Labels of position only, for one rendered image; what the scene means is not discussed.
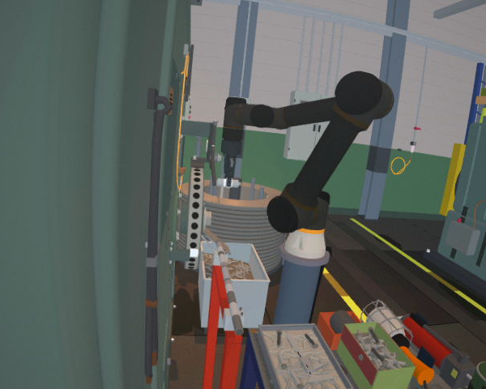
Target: orange bin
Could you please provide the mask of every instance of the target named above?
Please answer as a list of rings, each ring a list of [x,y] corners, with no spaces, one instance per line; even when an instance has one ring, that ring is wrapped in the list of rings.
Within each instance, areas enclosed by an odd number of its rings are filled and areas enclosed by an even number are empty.
[[[351,316],[355,323],[362,323],[352,310],[347,310],[346,312],[349,314],[349,316]],[[335,312],[321,312],[318,315],[317,321],[318,330],[321,332],[322,337],[326,341],[327,345],[330,346],[330,349],[333,351],[339,347],[341,336],[341,334],[335,334],[333,328],[330,326],[330,318],[334,313]]]

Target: floor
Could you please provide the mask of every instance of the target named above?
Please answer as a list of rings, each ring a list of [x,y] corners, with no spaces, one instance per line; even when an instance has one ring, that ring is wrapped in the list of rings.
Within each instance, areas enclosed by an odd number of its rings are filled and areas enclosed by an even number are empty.
[[[328,216],[326,245],[331,247],[332,255],[326,269],[353,301],[363,308],[379,299],[398,316],[417,312],[435,332],[467,353],[472,363],[477,365],[486,361],[486,315],[366,232],[350,217]],[[486,307],[486,301],[481,296],[465,289],[423,257],[427,249],[437,250],[444,221],[396,218],[357,220]],[[263,324],[273,323],[281,273],[279,269],[269,275],[271,282]],[[173,313],[175,341],[171,348],[168,387],[201,388],[207,336],[200,327],[198,273],[184,269],[180,263],[175,273],[174,304],[177,307]],[[311,323],[317,322],[320,312],[336,310],[349,308],[322,277]],[[483,332],[482,336],[474,335],[479,331]],[[239,387],[246,335],[245,330],[236,388]],[[223,331],[219,330],[213,389],[219,388],[223,343]]]

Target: green wall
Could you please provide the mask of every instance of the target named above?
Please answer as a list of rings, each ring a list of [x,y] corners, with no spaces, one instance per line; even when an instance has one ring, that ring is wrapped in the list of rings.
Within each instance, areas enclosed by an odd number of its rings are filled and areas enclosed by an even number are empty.
[[[146,386],[166,4],[0,2],[0,389]]]
[[[216,152],[221,152],[222,132],[222,128],[216,130]],[[250,130],[245,132],[241,168],[241,178],[244,182],[250,182],[252,178],[255,178],[256,184],[283,190],[286,184],[295,180],[304,161],[283,158],[285,136]],[[205,156],[206,139],[202,139],[201,156]],[[196,139],[186,136],[185,167],[190,166],[190,157],[195,152]],[[324,190],[331,196],[330,206],[332,208],[358,209],[368,154],[369,146],[363,144],[353,144],[349,148],[339,167],[324,187]],[[392,150],[390,160],[401,156],[408,162],[410,154],[410,152]],[[393,170],[397,173],[402,167],[403,162],[396,160]],[[450,158],[415,152],[411,163],[402,174],[394,175],[389,168],[382,200],[382,212],[438,215],[449,167]],[[221,162],[216,164],[216,174],[220,177]],[[184,176],[184,182],[187,182],[188,179],[189,174],[187,173]]]

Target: gray tray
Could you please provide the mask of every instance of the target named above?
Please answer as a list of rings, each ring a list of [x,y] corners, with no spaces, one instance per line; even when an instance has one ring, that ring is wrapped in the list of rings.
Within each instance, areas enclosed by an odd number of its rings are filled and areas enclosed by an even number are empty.
[[[272,360],[270,358],[270,354],[266,349],[266,342],[264,339],[263,331],[313,331],[315,336],[317,337],[318,343],[322,346],[322,349],[326,352],[328,359],[330,360],[331,364],[335,368],[337,374],[339,375],[340,379],[342,380],[343,385],[347,389],[354,389],[354,386],[349,382],[347,379],[346,374],[342,371],[339,362],[336,360],[335,355],[331,349],[327,346],[326,341],[322,338],[320,331],[318,330],[315,324],[270,324],[270,325],[260,325],[259,332],[258,332],[258,339],[259,339],[259,346],[262,350],[262,355],[264,356],[264,360],[266,363],[266,369],[270,375],[270,378],[273,382],[274,389],[280,389],[281,386],[279,385],[279,380],[277,378],[277,374],[275,373],[275,368],[272,365]]]

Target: tray of parts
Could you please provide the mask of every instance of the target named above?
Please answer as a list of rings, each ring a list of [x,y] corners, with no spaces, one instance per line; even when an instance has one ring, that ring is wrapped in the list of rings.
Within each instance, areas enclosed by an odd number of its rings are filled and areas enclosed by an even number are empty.
[[[274,389],[352,389],[315,324],[259,326],[259,343]]]

